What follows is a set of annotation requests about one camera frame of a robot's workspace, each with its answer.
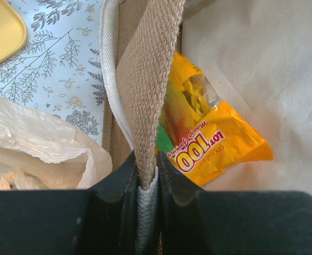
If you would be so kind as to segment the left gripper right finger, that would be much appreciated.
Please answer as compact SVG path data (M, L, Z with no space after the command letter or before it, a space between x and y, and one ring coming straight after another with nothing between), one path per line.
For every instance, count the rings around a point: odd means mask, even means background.
M157 155L164 254L312 254L312 196L205 191Z

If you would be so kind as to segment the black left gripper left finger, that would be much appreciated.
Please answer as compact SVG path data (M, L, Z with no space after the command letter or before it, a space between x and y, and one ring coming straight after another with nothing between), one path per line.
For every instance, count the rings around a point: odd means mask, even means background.
M0 254L134 254L134 154L86 190L0 191Z

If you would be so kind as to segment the orange mango gummy packet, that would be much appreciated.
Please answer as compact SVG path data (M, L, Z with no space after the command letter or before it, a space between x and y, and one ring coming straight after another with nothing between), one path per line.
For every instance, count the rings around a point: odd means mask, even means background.
M198 186L232 165L272 160L267 141L214 90L203 71L174 53L155 151Z

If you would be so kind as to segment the peach plastic grocery bag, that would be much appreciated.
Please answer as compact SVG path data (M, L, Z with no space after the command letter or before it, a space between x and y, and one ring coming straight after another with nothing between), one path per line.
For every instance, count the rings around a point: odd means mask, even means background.
M66 121L0 97L0 190L87 189L110 154Z

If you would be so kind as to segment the brown burlap tote bag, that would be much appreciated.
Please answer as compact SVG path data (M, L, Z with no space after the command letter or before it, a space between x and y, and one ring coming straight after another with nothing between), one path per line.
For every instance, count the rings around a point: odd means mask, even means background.
M263 134L270 163L232 167L205 191L312 196L312 1L104 1L99 52L108 101L142 183L158 180L157 118L178 40L217 93ZM160 193L148 198L161 213ZM142 228L161 217L141 213Z

